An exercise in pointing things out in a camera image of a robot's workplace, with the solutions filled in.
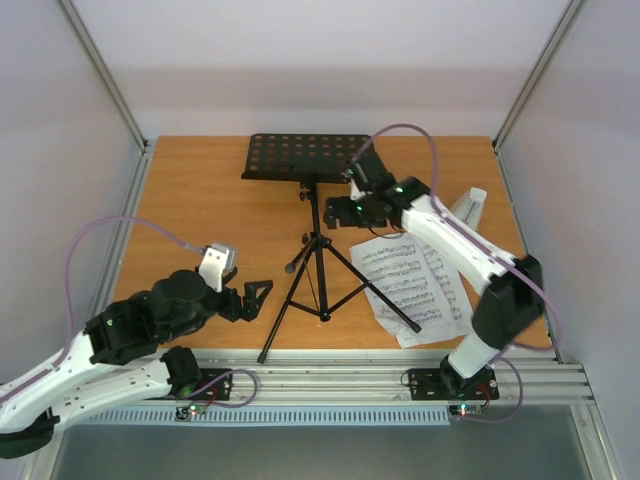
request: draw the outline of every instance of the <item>white paper sheet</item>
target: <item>white paper sheet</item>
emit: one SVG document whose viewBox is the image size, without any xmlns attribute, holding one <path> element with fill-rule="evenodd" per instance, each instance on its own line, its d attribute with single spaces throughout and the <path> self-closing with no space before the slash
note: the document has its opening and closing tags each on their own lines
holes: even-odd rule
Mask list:
<svg viewBox="0 0 640 480">
<path fill-rule="evenodd" d="M 377 295 L 366 289 L 376 320 L 403 348 L 449 340 L 470 332 L 471 305 L 458 272 L 426 243 L 405 234 L 351 247 L 353 265 L 409 318 L 414 333 Z"/>
</svg>

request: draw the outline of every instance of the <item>black music stand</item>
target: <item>black music stand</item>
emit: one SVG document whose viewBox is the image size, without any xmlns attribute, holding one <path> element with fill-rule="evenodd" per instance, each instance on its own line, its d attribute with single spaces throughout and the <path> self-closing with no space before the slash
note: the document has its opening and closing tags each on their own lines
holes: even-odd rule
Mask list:
<svg viewBox="0 0 640 480">
<path fill-rule="evenodd" d="M 293 274 L 298 268 L 298 273 L 293 279 L 289 293 L 282 304 L 280 313 L 276 318 L 269 337 L 258 356 L 258 363 L 264 363 L 271 344 L 278 333 L 280 324 L 289 306 L 298 308 L 303 312 L 320 317 L 327 322 L 331 314 L 347 303 L 365 288 L 369 288 L 382 300 L 394 313 L 396 313 L 414 332 L 421 330 L 420 326 L 405 315 L 396 305 L 389 300 L 375 285 L 373 285 L 349 260 L 347 260 L 331 244 L 331 239 L 324 236 L 320 230 L 320 212 L 318 207 L 318 183 L 345 183 L 343 172 L 348 168 L 348 160 L 357 149 L 369 139 L 366 135 L 346 134 L 275 134 L 259 133 L 251 137 L 247 164 L 242 174 L 243 179 L 249 180 L 279 180 L 287 182 L 300 182 L 302 191 L 301 200 L 311 202 L 311 220 L 313 230 L 309 235 L 303 236 L 302 250 L 294 259 L 285 266 L 285 271 Z M 363 156 L 375 156 L 377 154 L 373 145 L 367 149 Z M 360 279 L 362 285 L 329 306 L 327 298 L 327 283 L 324 271 L 323 250 L 328 250 L 351 273 Z M 316 273 L 318 280 L 318 305 L 317 309 L 307 307 L 293 300 L 293 296 L 302 279 L 307 263 L 311 255 L 316 257 Z"/>
</svg>

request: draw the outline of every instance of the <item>perforated metal plate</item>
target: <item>perforated metal plate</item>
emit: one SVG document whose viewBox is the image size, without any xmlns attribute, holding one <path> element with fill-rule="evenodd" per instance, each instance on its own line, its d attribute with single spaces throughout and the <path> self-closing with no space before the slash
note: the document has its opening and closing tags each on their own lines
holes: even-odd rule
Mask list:
<svg viewBox="0 0 640 480">
<path fill-rule="evenodd" d="M 251 137 L 243 179 L 345 183 L 342 172 L 369 136 L 257 133 Z M 363 157 L 375 155 L 373 145 Z"/>
<path fill-rule="evenodd" d="M 273 407 L 249 406 L 238 410 L 211 407 L 189 420 L 176 415 L 176 407 L 133 406 L 118 408 L 91 417 L 91 425 L 192 425 L 208 427 L 273 426 L 380 426 L 380 425 L 448 425 L 444 406 L 416 407 Z"/>
</svg>

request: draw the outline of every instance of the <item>white wall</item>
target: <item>white wall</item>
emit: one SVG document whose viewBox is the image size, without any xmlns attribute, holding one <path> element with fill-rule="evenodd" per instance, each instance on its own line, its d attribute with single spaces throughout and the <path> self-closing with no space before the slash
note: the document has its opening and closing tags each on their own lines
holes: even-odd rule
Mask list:
<svg viewBox="0 0 640 480">
<path fill-rule="evenodd" d="M 565 0 L 76 0 L 148 137 L 495 135 Z"/>
<path fill-rule="evenodd" d="M 0 2 L 0 382 L 65 338 L 63 262 L 84 224 L 121 208 L 136 146 L 56 2 Z M 73 262 L 80 324 L 110 231 Z"/>
<path fill-rule="evenodd" d="M 591 0 L 504 147 L 625 478 L 640 472 L 640 3 Z"/>
</svg>

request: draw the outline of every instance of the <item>wooden tabletop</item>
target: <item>wooden tabletop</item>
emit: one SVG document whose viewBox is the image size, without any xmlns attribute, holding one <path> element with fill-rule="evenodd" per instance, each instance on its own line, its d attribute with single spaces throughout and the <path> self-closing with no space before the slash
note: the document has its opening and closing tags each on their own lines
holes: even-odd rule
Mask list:
<svg viewBox="0 0 640 480">
<path fill-rule="evenodd" d="M 451 206 L 469 188 L 488 192 L 479 233 L 516 255 L 523 253 L 507 194 L 489 139 L 438 137 L 441 177 L 438 194 Z M 301 237 L 311 229 L 309 202 L 298 198 L 294 182 L 241 180 L 248 137 L 161 137 L 153 156 L 138 216 L 155 222 L 196 245 L 225 243 L 238 249 L 238 276 L 229 286 L 273 280 L 274 287 L 256 320 L 235 323 L 215 317 L 199 332 L 176 343 L 191 348 L 261 348 L 289 290 L 293 275 L 284 266 L 300 251 Z M 431 155 L 418 137 L 384 137 L 376 151 L 396 179 L 431 179 Z M 320 205 L 329 196 L 348 195 L 347 185 L 319 185 Z M 364 229 L 342 228 L 324 233 L 349 258 L 349 247 L 372 238 Z M 158 233 L 135 226 L 123 261 L 115 299 L 126 298 L 175 270 L 193 268 L 200 258 L 178 248 Z M 331 255 L 325 255 L 329 303 L 359 285 Z M 315 262 L 309 263 L 315 282 Z M 478 296 L 465 282 L 471 304 Z M 313 306 L 309 282 L 301 281 L 294 297 Z M 460 339 L 416 348 L 453 348 Z M 538 320 L 520 336 L 532 345 L 548 345 Z M 273 348 L 399 348 L 395 337 L 373 318 L 364 293 L 338 309 L 323 323 L 289 308 Z"/>
</svg>

